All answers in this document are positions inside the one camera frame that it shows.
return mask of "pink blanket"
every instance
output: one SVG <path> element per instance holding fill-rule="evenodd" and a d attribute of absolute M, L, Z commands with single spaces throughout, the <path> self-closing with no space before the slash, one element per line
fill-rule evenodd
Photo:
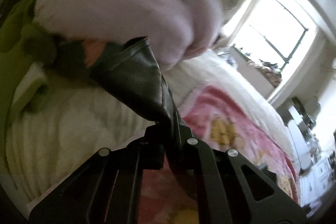
<path fill-rule="evenodd" d="M 194 134 L 212 148 L 235 148 L 256 165 L 267 164 L 277 174 L 278 186 L 294 201 L 297 174 L 288 156 L 213 85 L 196 89 L 179 109 Z M 140 198 L 139 224 L 196 223 L 197 203 L 175 181 L 165 162 L 161 171 L 146 170 Z"/>
<path fill-rule="evenodd" d="M 148 36 L 161 70 L 215 42 L 221 0 L 37 0 L 35 21 L 67 40 L 124 44 Z"/>

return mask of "metal screw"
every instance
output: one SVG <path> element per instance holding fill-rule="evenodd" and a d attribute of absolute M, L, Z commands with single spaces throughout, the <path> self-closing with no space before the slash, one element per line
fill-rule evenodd
<path fill-rule="evenodd" d="M 195 144 L 198 144 L 198 140 L 195 138 L 190 138 L 187 140 L 187 143 L 191 145 L 195 145 Z"/>
<path fill-rule="evenodd" d="M 230 157 L 237 157 L 238 156 L 238 151 L 235 150 L 235 149 L 230 149 L 227 154 L 230 156 Z"/>
<path fill-rule="evenodd" d="M 102 148 L 101 150 L 98 151 L 98 154 L 101 157 L 106 157 L 110 152 L 111 150 L 109 150 L 108 148 Z"/>

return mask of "dresser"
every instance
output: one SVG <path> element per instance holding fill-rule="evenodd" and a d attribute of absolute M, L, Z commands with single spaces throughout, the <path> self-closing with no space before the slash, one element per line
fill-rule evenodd
<path fill-rule="evenodd" d="M 331 167 L 327 154 L 300 176 L 301 206 L 307 205 L 325 194 L 334 184 L 329 180 Z"/>

